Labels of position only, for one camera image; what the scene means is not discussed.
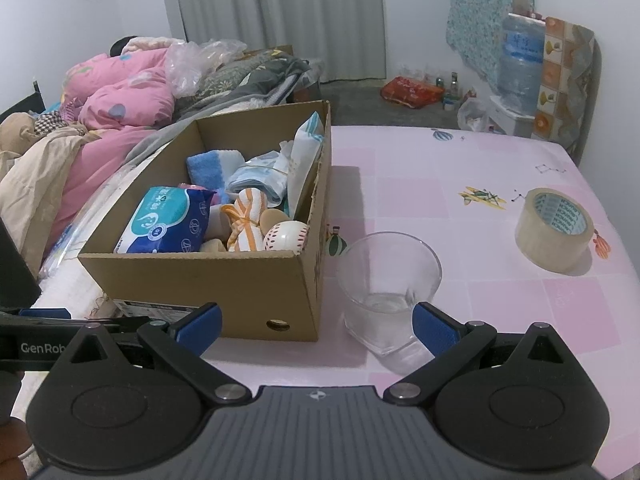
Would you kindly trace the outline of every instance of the pink comforter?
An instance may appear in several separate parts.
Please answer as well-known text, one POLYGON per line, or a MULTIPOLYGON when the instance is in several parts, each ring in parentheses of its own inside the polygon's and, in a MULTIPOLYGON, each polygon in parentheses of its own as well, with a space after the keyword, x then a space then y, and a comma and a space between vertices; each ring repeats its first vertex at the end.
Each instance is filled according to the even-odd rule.
POLYGON ((106 85, 86 100, 79 120, 88 130, 162 127, 171 122, 174 97, 164 67, 150 68, 106 85))
POLYGON ((166 50, 140 50, 118 57, 99 54, 69 69, 62 83, 60 111, 63 119, 77 121, 84 103, 102 87, 119 83, 149 68, 163 68, 166 50))
POLYGON ((174 97, 164 75, 166 49, 108 57, 67 72, 61 114, 102 137, 82 147, 71 166, 45 256, 92 194, 155 128, 171 122, 174 97))

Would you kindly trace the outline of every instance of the red bag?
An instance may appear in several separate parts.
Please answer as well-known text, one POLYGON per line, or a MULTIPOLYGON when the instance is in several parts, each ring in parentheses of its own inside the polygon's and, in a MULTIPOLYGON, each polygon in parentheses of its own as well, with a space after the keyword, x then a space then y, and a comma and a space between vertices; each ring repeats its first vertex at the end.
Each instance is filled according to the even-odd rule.
POLYGON ((408 77, 396 77, 380 90, 380 96, 385 101, 399 103, 409 108, 422 108, 442 101, 444 88, 439 86, 409 79, 408 77))

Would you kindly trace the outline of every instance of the box label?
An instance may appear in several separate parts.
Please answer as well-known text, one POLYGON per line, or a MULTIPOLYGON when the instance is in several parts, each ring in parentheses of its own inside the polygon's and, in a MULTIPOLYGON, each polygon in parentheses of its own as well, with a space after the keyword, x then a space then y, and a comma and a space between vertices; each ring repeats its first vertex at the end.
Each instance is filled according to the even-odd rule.
POLYGON ((125 316, 149 316, 154 319, 162 319, 168 323, 181 320, 196 309, 194 306, 145 303, 143 301, 113 300, 113 303, 117 305, 125 316))

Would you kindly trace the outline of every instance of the blue gripper pad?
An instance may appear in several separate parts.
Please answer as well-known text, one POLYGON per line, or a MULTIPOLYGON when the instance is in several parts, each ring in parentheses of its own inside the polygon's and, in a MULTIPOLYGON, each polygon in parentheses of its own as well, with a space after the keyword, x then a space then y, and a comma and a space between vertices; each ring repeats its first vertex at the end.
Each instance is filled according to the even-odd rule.
POLYGON ((187 324, 176 331, 175 340, 187 350, 200 356, 220 337, 222 311, 219 306, 214 305, 199 316, 187 321, 187 324))
POLYGON ((419 304, 414 307, 412 323, 415 336, 435 357, 460 341, 460 335, 454 328, 419 304))
POLYGON ((71 314, 66 308, 24 308, 18 313, 18 316, 71 319, 71 314))

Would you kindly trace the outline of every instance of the wet wipes package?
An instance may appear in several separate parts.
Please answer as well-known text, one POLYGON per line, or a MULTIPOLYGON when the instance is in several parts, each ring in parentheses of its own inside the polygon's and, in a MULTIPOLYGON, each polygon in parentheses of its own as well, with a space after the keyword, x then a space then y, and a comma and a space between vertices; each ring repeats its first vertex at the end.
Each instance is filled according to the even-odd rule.
POLYGON ((191 253, 200 250, 213 196, 206 189, 152 187, 114 253, 191 253))

